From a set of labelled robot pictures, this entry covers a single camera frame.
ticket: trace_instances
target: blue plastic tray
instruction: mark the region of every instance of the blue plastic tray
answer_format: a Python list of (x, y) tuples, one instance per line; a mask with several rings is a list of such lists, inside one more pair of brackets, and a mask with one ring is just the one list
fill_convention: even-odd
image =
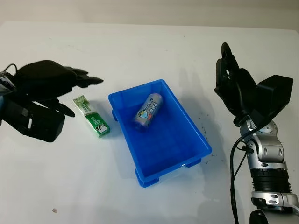
[[(148, 130), (134, 128), (132, 119), (151, 93), (163, 97), (163, 105)], [(108, 96), (112, 114), (121, 125), (132, 154), (139, 184), (150, 186), (159, 177), (181, 166), (191, 167), (212, 149), (164, 80), (157, 80)]]

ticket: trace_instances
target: white tabletop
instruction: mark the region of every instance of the white tabletop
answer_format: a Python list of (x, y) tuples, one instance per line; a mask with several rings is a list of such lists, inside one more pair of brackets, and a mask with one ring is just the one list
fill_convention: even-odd
[[(293, 192), (298, 194), (299, 36), (257, 28), (6, 22), (0, 27), (0, 68), (50, 59), (81, 68), (104, 82), (73, 88), (60, 101), (67, 117), (53, 143), (0, 128), (2, 224), (233, 223), (229, 153), (240, 136), (234, 116), (214, 93), (216, 61), (227, 42), (240, 67), (258, 83), (278, 74), (294, 78), (291, 101), (275, 118)], [(164, 79), (213, 148), (192, 168), (180, 168), (148, 188), (108, 102), (110, 93)], [(98, 139), (72, 99), (85, 95), (110, 125)], [(235, 155), (235, 164), (242, 153)], [(236, 179), (241, 224), (249, 223), (252, 179), (247, 162)]]

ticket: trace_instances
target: canned drink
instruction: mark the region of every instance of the canned drink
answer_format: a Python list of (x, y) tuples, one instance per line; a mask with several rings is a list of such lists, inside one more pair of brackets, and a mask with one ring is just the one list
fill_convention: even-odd
[(152, 93), (146, 99), (138, 113), (134, 117), (134, 123), (137, 129), (149, 127), (154, 116), (163, 103), (163, 98), (158, 93)]

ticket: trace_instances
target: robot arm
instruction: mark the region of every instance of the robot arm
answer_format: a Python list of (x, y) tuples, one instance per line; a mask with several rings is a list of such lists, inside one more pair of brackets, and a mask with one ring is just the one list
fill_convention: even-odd
[[(255, 128), (251, 119), (241, 126), (241, 135)], [(253, 179), (252, 203), (258, 208), (250, 215), (251, 224), (299, 222), (299, 202), (288, 182), (284, 149), (277, 138), (277, 126), (271, 121), (245, 138), (253, 153), (247, 154)]]
[(227, 43), (223, 43), (221, 54), (222, 58), (216, 64), (214, 91), (235, 115), (234, 124), (241, 127), (242, 135), (231, 153), (231, 200), (235, 223), (239, 222), (232, 160), (238, 142), (244, 139), (254, 187), (251, 200), (258, 208), (251, 213), (250, 223), (270, 224), (273, 220), (289, 223), (287, 221), (292, 220), (297, 224), (299, 203), (288, 182), (284, 148), (272, 121), (289, 103), (293, 79), (273, 75), (257, 85), (247, 70), (239, 68)]
[(0, 72), (0, 121), (4, 120), (20, 133), (52, 142), (61, 133), (65, 115), (75, 113), (61, 104), (57, 97), (81, 88), (103, 82), (89, 77), (81, 69), (64, 67), (44, 60), (25, 65), (13, 76)]

